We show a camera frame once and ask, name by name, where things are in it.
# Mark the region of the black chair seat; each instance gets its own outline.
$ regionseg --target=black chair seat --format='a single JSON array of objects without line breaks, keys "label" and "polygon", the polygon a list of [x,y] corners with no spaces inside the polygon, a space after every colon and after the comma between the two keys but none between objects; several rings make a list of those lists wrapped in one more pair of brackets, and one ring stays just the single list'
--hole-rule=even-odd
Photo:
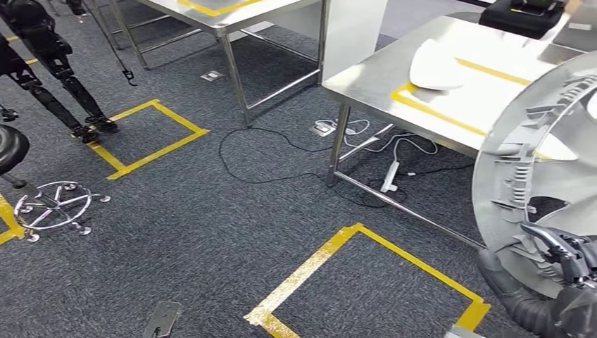
[{"label": "black chair seat", "polygon": [[13,127],[0,125],[0,175],[21,163],[29,151],[29,140]]}]

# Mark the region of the black cord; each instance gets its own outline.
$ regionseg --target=black cord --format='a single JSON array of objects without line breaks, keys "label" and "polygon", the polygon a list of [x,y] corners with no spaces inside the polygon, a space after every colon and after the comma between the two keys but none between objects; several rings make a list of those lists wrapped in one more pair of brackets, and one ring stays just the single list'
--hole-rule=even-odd
[{"label": "black cord", "polygon": [[[281,132],[277,132],[275,130],[268,130],[268,129],[255,128],[255,127],[248,128],[248,129],[236,129],[236,130],[232,130],[231,132],[229,132],[228,134],[226,134],[222,138],[222,140],[220,141],[220,146],[218,147],[218,157],[220,157],[220,160],[222,161],[222,164],[224,165],[224,169],[226,170],[226,172],[228,173],[228,175],[234,177],[235,179],[237,179],[237,180],[239,180],[241,182],[247,183],[247,184],[265,184],[265,183],[279,182],[279,181],[284,181],[284,180],[292,180],[292,179],[295,179],[295,178],[307,177],[307,176],[314,176],[314,177],[318,178],[321,182],[326,183],[325,179],[323,177],[319,176],[317,173],[303,173],[303,174],[300,174],[300,175],[275,178],[275,179],[272,179],[272,180],[265,180],[265,181],[250,181],[250,180],[245,180],[244,178],[239,177],[238,175],[234,174],[230,170],[230,167],[228,166],[228,163],[226,162],[226,160],[224,159],[224,156],[222,155],[222,148],[223,148],[224,143],[225,143],[225,141],[226,141],[226,139],[228,137],[230,137],[233,134],[236,134],[237,132],[248,131],[248,130],[260,130],[262,132],[270,132],[270,133],[273,133],[273,134],[277,134],[279,136],[282,136],[286,140],[286,142],[288,144],[290,144],[290,146],[292,146],[294,148],[297,148],[297,149],[300,149],[302,151],[307,151],[309,153],[319,153],[321,151],[326,151],[326,150],[330,150],[331,149],[331,147],[327,147],[325,149],[312,150],[312,149],[303,148],[301,146],[297,146],[296,144],[292,143],[292,141],[290,141],[290,139],[286,135],[282,134]],[[338,195],[338,197],[340,197],[340,198],[342,198],[342,199],[344,199],[346,201],[349,201],[349,202],[351,202],[353,204],[356,204],[357,206],[365,206],[365,207],[368,207],[368,208],[385,208],[387,206],[387,204],[385,204],[385,203],[383,205],[367,204],[365,202],[365,196],[361,196],[362,203],[361,202],[357,202],[357,201],[354,201],[354,200],[352,200],[352,199],[350,199],[350,198],[348,198],[348,197],[340,194],[338,191],[336,191],[334,189],[330,189],[330,190],[332,190],[336,195]]]},{"label": "black cord", "polygon": [[[228,175],[230,175],[230,176],[234,177],[235,179],[237,179],[237,180],[239,180],[241,182],[244,182],[246,184],[265,184],[265,183],[279,182],[279,181],[284,181],[284,180],[293,180],[295,178],[308,177],[308,176],[314,176],[314,177],[318,178],[320,181],[322,181],[324,184],[326,184],[326,180],[323,177],[319,176],[317,173],[302,173],[302,174],[299,174],[299,175],[286,176],[286,177],[275,178],[275,179],[272,179],[272,180],[265,180],[265,181],[245,180],[244,178],[239,177],[238,175],[234,174],[230,170],[230,168],[228,166],[228,163],[226,162],[226,160],[224,159],[224,156],[222,155],[222,148],[224,146],[224,143],[225,143],[226,139],[228,139],[228,137],[232,136],[233,134],[236,134],[237,132],[249,131],[249,130],[259,130],[261,132],[269,132],[269,133],[272,133],[272,134],[277,134],[279,136],[282,136],[284,138],[284,140],[286,140],[286,142],[288,144],[290,144],[290,146],[292,146],[292,147],[294,147],[296,149],[300,149],[302,151],[306,151],[308,153],[319,153],[321,151],[330,150],[332,148],[331,146],[329,146],[329,147],[324,148],[324,149],[316,149],[316,150],[306,149],[306,148],[303,148],[301,146],[297,146],[296,144],[292,143],[292,141],[290,141],[290,139],[285,134],[282,134],[281,132],[277,132],[275,130],[269,130],[269,129],[263,129],[263,128],[255,128],[255,127],[253,127],[253,128],[246,128],[246,129],[235,129],[235,130],[232,130],[231,132],[228,132],[228,134],[226,134],[222,138],[222,140],[220,140],[220,146],[218,147],[218,157],[220,157],[220,160],[222,161],[222,164],[224,165],[224,169],[226,170],[226,172],[228,173]],[[416,175],[414,175],[414,176],[427,175],[427,174],[438,173],[438,172],[447,171],[447,170],[460,170],[460,169],[469,168],[469,167],[471,167],[473,165],[474,165],[474,163],[467,164],[467,165],[464,165],[464,166],[461,166],[461,167],[440,168],[440,169],[430,170],[430,171],[423,172],[423,173],[416,173]],[[412,176],[412,175],[409,175],[408,173],[407,174],[405,174],[405,173],[397,173],[397,175],[400,175],[400,176]],[[381,182],[383,184],[384,180],[370,180],[366,185],[368,187],[371,187],[372,189],[376,189],[376,190],[379,189],[379,187],[374,187],[374,186],[371,185],[374,182]],[[354,201],[354,200],[352,200],[352,199],[350,199],[350,198],[348,198],[348,197],[340,194],[335,189],[330,189],[330,190],[332,190],[336,195],[338,195],[338,197],[340,197],[340,198],[342,198],[342,199],[344,199],[346,201],[349,201],[349,202],[351,202],[351,203],[353,203],[353,204],[355,204],[357,206],[365,206],[365,207],[368,207],[368,208],[385,208],[386,206],[388,206],[388,204],[384,203],[384,202],[381,202],[382,204],[377,204],[377,205],[368,204],[365,199],[367,197],[369,197],[369,198],[374,198],[374,197],[371,194],[368,194],[366,192],[363,192],[363,194],[361,195],[361,197],[360,197],[361,202],[357,202],[357,201]],[[406,199],[408,198],[408,195],[406,194],[406,192],[404,190],[398,188],[398,190],[396,190],[396,192],[403,195],[403,198],[399,201],[399,203],[403,203],[404,201],[406,201]]]}]

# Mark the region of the metal bracket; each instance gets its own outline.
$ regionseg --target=metal bracket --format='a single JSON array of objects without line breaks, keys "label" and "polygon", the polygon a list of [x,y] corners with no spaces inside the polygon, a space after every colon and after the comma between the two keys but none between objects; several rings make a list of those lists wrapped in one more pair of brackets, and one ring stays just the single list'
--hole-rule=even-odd
[{"label": "metal bracket", "polygon": [[170,338],[172,327],[181,312],[180,303],[160,301],[149,319],[143,338]]}]

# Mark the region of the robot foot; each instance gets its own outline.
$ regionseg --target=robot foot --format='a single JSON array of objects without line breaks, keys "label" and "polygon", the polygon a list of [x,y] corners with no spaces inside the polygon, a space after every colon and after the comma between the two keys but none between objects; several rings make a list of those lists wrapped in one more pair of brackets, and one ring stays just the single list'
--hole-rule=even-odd
[{"label": "robot foot", "polygon": [[73,133],[73,137],[80,139],[83,143],[91,143],[97,140],[98,134],[88,127],[79,127]]},{"label": "robot foot", "polygon": [[86,123],[91,123],[100,132],[109,132],[111,134],[118,132],[116,123],[110,121],[108,118],[88,117],[85,119]]}]

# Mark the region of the circular metal frame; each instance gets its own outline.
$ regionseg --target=circular metal frame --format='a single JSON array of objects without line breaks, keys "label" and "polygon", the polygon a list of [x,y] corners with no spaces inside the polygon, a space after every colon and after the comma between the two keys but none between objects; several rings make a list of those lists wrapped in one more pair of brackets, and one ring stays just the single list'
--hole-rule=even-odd
[{"label": "circular metal frame", "polygon": [[[475,165],[473,205],[486,245],[516,279],[551,297],[562,288],[559,265],[545,260],[519,224],[537,212],[530,199],[546,196],[564,207],[538,224],[597,234],[597,120],[588,110],[596,90],[597,53],[547,72],[504,110]],[[554,139],[576,158],[563,156]]]},{"label": "circular metal frame", "polygon": [[[52,196],[58,202],[58,207],[57,208],[47,208],[43,204],[39,204],[39,203],[28,204],[28,203],[26,203],[26,201],[30,198],[30,196],[25,195],[19,199],[19,201],[17,202],[17,204],[15,205],[15,208],[14,208],[14,216],[19,225],[21,225],[22,227],[25,227],[27,229],[31,229],[31,230],[48,230],[48,229],[54,229],[57,227],[61,227],[63,225],[72,223],[74,220],[81,217],[81,215],[83,215],[83,213],[89,208],[89,205],[92,202],[93,195],[92,195],[91,191],[76,182],[70,182],[70,181],[52,182],[52,183],[40,185],[37,188],[38,188],[38,190],[43,191],[43,189],[46,189],[48,187],[57,187],[56,192]],[[75,199],[70,199],[67,201],[60,201],[60,191],[65,187],[67,187],[66,190],[74,190],[77,187],[81,188],[81,189],[83,189],[84,194]],[[81,207],[81,209],[79,210],[79,212],[77,212],[76,215],[71,217],[66,212],[62,211],[62,209],[61,209],[62,206],[67,206],[68,204],[79,202],[79,201],[83,200],[83,199],[81,199],[81,197],[84,197],[85,204]],[[33,225],[31,225],[31,224],[27,224],[27,222],[25,222],[25,220],[23,220],[23,218],[21,217],[21,213],[23,213],[22,210],[27,207],[45,208],[46,211],[41,216],[39,216],[36,220],[34,220],[33,223],[31,223]],[[45,227],[37,226],[37,224],[39,224],[41,221],[43,221],[48,215],[50,215],[53,212],[61,213],[63,216],[65,216],[67,218],[67,220],[57,223],[57,224],[54,224],[54,225],[48,225]]]}]

